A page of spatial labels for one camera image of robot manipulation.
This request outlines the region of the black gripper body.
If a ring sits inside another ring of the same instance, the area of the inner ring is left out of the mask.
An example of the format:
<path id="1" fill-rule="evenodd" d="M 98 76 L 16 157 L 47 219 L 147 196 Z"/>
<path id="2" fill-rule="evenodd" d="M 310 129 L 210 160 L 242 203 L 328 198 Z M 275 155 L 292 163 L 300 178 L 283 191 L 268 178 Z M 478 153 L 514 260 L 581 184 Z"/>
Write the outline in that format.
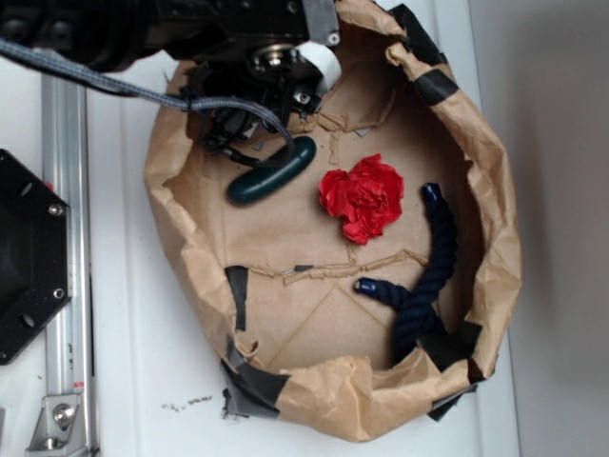
<path id="1" fill-rule="evenodd" d="M 252 124 L 285 139 L 292 112 L 319 110 L 342 74 L 332 1 L 164 1 L 161 47 L 201 69 L 192 97 L 212 99 L 212 125 L 200 138 L 208 152 L 239 156 L 233 145 Z"/>

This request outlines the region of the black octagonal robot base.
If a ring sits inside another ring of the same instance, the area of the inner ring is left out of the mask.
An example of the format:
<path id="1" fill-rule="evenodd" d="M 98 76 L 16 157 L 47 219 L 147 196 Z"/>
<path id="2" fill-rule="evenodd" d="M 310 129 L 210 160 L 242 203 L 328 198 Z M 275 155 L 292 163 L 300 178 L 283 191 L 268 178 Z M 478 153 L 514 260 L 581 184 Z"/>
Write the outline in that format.
<path id="1" fill-rule="evenodd" d="M 14 362 L 70 298 L 69 205 L 1 151 L 1 364 Z"/>

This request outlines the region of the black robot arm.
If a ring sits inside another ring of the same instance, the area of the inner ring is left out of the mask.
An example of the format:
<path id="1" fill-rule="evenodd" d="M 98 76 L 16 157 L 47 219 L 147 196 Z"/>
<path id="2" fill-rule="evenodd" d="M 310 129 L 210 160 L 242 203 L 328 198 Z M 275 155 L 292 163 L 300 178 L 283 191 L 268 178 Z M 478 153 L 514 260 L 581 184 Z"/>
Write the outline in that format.
<path id="1" fill-rule="evenodd" d="M 279 167 L 295 145 L 266 160 L 234 143 L 261 124 L 285 133 L 292 112 L 318 111 L 341 77 L 331 1 L 5 1 L 1 53 L 25 67 L 104 93 L 208 112 L 204 149 L 252 167 Z M 113 78 L 163 51 L 195 64 L 189 85 L 163 95 Z"/>

